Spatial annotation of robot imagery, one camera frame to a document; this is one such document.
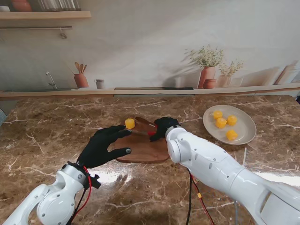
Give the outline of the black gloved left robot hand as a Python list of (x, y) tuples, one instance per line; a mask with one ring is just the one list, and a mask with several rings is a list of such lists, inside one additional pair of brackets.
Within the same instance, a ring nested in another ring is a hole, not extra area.
[(131, 135), (126, 126), (118, 125), (98, 130), (89, 140), (77, 159), (77, 164), (92, 169), (131, 153), (128, 147), (108, 151), (108, 147), (118, 139)]

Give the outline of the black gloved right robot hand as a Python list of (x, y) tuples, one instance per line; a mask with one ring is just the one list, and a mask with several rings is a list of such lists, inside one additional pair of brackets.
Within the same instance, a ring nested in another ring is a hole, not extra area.
[(154, 124), (156, 125), (157, 131), (154, 135), (150, 136), (150, 141), (154, 142), (161, 138), (165, 137), (165, 134), (167, 130), (170, 127), (178, 127), (180, 126), (177, 119), (171, 118), (171, 117), (162, 117), (160, 119), (156, 119), (154, 121)]

